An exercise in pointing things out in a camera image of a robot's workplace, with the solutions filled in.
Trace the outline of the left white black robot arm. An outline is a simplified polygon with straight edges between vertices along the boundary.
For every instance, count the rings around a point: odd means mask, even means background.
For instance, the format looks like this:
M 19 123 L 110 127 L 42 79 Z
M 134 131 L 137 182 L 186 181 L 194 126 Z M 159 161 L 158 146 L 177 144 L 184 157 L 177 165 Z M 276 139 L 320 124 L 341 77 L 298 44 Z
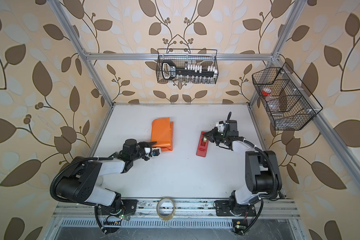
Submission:
M 104 234 L 116 232 L 125 217 L 136 212 L 138 200 L 123 200 L 120 193 L 97 184 L 98 178 L 110 174 L 125 174 L 134 161 L 148 161 L 161 154 L 154 142 L 127 139 L 119 152 L 107 158 L 76 157 L 52 180 L 51 197 L 62 203 L 76 203 L 94 207 L 95 220 Z

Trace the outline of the red tape dispenser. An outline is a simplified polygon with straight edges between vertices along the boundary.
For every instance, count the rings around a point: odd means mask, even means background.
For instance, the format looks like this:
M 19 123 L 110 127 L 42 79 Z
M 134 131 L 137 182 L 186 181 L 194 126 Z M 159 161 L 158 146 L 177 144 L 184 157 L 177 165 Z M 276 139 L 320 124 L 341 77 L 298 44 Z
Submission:
M 207 156 L 208 144 L 209 144 L 209 141 L 207 141 L 206 143 L 203 142 L 203 137 L 204 137 L 203 134 L 204 133 L 205 133 L 204 131 L 201 132 L 199 143 L 198 143 L 198 148 L 197 148 L 197 152 L 196 152 L 197 156 L 203 157 L 203 158 L 205 158 Z

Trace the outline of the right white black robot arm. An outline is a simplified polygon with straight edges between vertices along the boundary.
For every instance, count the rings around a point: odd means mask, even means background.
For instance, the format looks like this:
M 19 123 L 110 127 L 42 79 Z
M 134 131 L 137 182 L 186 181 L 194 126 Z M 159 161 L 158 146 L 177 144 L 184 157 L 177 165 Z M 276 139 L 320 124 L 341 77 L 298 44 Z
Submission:
M 240 217 L 232 231 L 243 236 L 260 217 L 266 200 L 276 201 L 282 188 L 282 178 L 276 154 L 263 151 L 254 143 L 239 135 L 237 121 L 228 117 L 209 132 L 202 133 L 201 140 L 217 147 L 233 151 L 244 157 L 245 184 L 232 191 L 228 200 L 216 200 L 214 207 L 218 217 Z

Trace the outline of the yellow orange wrapping paper sheet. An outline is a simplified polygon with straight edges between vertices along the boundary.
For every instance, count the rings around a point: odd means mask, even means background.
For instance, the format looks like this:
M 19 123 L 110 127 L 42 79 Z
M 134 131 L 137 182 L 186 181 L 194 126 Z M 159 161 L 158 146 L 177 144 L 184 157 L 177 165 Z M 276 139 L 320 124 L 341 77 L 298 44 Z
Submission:
M 160 148 L 162 152 L 173 150 L 174 123 L 170 118 L 156 119 L 152 122 L 151 142 L 153 147 Z

